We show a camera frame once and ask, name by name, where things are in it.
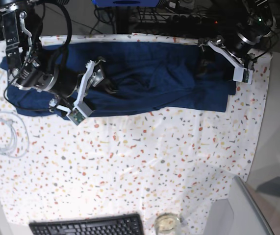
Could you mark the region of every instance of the table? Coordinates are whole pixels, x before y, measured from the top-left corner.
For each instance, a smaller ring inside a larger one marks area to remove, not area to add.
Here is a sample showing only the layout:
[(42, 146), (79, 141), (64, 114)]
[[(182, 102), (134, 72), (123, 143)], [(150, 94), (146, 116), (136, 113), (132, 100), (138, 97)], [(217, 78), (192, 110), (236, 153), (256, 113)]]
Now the table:
[[(64, 40), (42, 38), (45, 46)], [(74, 36), (72, 43), (95, 41), (197, 42), (133, 34)], [(0, 42), (0, 61), (4, 49)], [(79, 127), (56, 116), (20, 116), (27, 127), (29, 152), (21, 159), (0, 155), (0, 200), (8, 221), (23, 225), (138, 212), (150, 235), (156, 217), (172, 212), (181, 215), (183, 234), (202, 234), (211, 204), (228, 197), (233, 176), (248, 177), (270, 61), (270, 54), (259, 59), (253, 84), (238, 84), (225, 113), (165, 108), (89, 118)], [(14, 112), (2, 98), (5, 77), (0, 82), (0, 110)], [(7, 132), (0, 124), (1, 140), (6, 141)], [(17, 132), (25, 143), (20, 126)]]

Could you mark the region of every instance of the metal bracket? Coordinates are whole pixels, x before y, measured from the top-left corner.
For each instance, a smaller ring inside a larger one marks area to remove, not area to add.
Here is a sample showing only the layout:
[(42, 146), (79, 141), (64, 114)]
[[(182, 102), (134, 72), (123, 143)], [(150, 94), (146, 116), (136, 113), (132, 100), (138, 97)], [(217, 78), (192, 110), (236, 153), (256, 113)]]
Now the metal bracket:
[(31, 46), (32, 46), (32, 34), (31, 34), (30, 31), (28, 31), (28, 29), (25, 26), (24, 19), (26, 18), (26, 15), (27, 15), (27, 13), (25, 11), (22, 11), (19, 14), (19, 18), (20, 18), (21, 30), (24, 34), (27, 35), (27, 43), (28, 43), (28, 46), (29, 46), (28, 50), (29, 50), (29, 53), (30, 53)]
[[(67, 117), (75, 124), (79, 125), (86, 118), (88, 118), (93, 110), (83, 101), (84, 97), (87, 95), (87, 91), (91, 86), (94, 86), (96, 83), (101, 82), (104, 77), (95, 76), (94, 68), (95, 65), (99, 62), (95, 63), (94, 61), (89, 61), (86, 66), (86, 72), (82, 77), (80, 86), (77, 91), (77, 98), (73, 103), (73, 108), (70, 109), (63, 105), (58, 105), (56, 108), (67, 112)], [(50, 107), (54, 107), (57, 104), (56, 99), (52, 99), (50, 101)]]
[(233, 81), (244, 82), (252, 84), (254, 64), (253, 62), (249, 63), (249, 66), (246, 68), (243, 63), (240, 63), (223, 45), (224, 39), (222, 37), (217, 37), (216, 39), (202, 39), (199, 41), (199, 46), (211, 47), (215, 52), (223, 55), (233, 66)]

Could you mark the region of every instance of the blue box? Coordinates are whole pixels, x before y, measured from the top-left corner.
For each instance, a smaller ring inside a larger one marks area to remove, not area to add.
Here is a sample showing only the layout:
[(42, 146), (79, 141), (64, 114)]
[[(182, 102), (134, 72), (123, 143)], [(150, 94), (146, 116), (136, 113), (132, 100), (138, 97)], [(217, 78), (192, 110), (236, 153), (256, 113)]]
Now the blue box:
[(156, 7), (165, 2), (165, 0), (92, 0), (99, 7), (109, 6), (147, 6)]

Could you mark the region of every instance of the white cable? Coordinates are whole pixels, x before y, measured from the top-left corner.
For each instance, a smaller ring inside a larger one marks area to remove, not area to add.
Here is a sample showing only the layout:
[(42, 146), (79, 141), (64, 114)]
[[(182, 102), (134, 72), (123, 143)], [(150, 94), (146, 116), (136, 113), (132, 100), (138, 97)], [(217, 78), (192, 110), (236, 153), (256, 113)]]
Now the white cable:
[(2, 112), (0, 112), (0, 114), (12, 115), (12, 116), (18, 118), (22, 122), (22, 124), (23, 124), (23, 127), (25, 129), (25, 133), (26, 133), (26, 137), (27, 137), (27, 140), (26, 140), (27, 141), (27, 147), (24, 150), (24, 152), (21, 155), (12, 156), (12, 153), (17, 150), (17, 145), (18, 145), (17, 131), (16, 131), (16, 129), (13, 126), (13, 124), (15, 122), (13, 120), (11, 120), (11, 119), (5, 120), (3, 118), (0, 118), (0, 123), (3, 123), (4, 125), (6, 125), (10, 129), (10, 132), (11, 132), (10, 141), (4, 147), (0, 147), (0, 154), (6, 155), (9, 158), (15, 158), (15, 159), (23, 157), (28, 152), (29, 145), (30, 145), (30, 141), (29, 141), (29, 137), (28, 137), (28, 133), (27, 133), (27, 129), (26, 129), (25, 123), (23, 122), (22, 118), (20, 118), (17, 114), (15, 114), (13, 112), (3, 112), (2, 111)]

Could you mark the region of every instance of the blue towel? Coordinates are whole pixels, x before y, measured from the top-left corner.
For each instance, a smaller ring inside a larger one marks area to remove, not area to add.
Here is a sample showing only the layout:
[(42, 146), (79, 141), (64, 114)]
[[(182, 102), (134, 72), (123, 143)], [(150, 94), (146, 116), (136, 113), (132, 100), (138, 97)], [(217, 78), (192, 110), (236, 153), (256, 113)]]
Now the blue towel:
[[(106, 74), (119, 91), (107, 94), (92, 88), (86, 97), (95, 109), (91, 117), (135, 115), (164, 107), (225, 112), (228, 95), (235, 94), (236, 88), (235, 82), (226, 80), (232, 80), (232, 65), (215, 53), (206, 72), (199, 73), (200, 54), (197, 46), (167, 43), (71, 44), (67, 67), (85, 71), (89, 60), (96, 61), (99, 56), (106, 59)], [(0, 66), (7, 69), (5, 58)], [(10, 86), (8, 98), (21, 107), (46, 109), (53, 94)], [(20, 109), (17, 112), (32, 117), (52, 114)]]

